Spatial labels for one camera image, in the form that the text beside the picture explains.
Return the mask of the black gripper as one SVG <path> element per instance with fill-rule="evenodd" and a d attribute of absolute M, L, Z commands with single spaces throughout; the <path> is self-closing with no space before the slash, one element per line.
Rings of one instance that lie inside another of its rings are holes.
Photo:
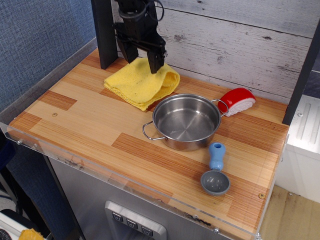
<path fill-rule="evenodd" d="M 138 49 L 147 52 L 150 72 L 156 74 L 164 65 L 166 42 L 158 34 L 158 17 L 154 4 L 120 4 L 118 14 L 122 22 L 115 22 L 117 44 L 124 59 L 131 63 L 138 56 Z"/>

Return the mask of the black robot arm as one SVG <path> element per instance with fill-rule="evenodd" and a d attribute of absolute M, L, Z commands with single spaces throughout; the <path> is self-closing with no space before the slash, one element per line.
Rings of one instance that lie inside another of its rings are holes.
<path fill-rule="evenodd" d="M 115 22 L 115 36 L 124 59 L 131 63 L 139 56 L 139 49 L 147 53 L 152 74 L 164 65 L 165 40 L 158 34 L 156 3 L 158 0 L 118 0 L 118 14 L 122 22 Z"/>

